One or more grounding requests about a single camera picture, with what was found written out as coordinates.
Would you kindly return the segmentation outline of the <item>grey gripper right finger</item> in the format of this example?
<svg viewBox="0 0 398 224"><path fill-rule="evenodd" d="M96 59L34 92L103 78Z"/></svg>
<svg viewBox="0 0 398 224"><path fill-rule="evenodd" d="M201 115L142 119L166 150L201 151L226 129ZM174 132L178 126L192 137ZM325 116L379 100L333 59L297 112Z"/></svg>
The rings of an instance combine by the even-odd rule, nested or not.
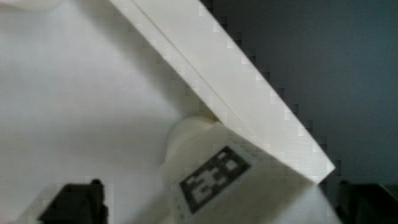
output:
<svg viewBox="0 0 398 224"><path fill-rule="evenodd" d="M336 213L343 224L398 224L398 184L341 181Z"/></svg>

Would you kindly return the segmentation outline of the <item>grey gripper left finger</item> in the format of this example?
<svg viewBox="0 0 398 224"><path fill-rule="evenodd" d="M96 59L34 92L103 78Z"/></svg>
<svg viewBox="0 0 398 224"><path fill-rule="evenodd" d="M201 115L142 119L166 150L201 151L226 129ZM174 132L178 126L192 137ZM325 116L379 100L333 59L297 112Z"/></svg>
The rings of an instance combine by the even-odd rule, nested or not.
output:
<svg viewBox="0 0 398 224"><path fill-rule="evenodd" d="M16 224L109 224L102 180L66 184L50 203L31 205Z"/></svg>

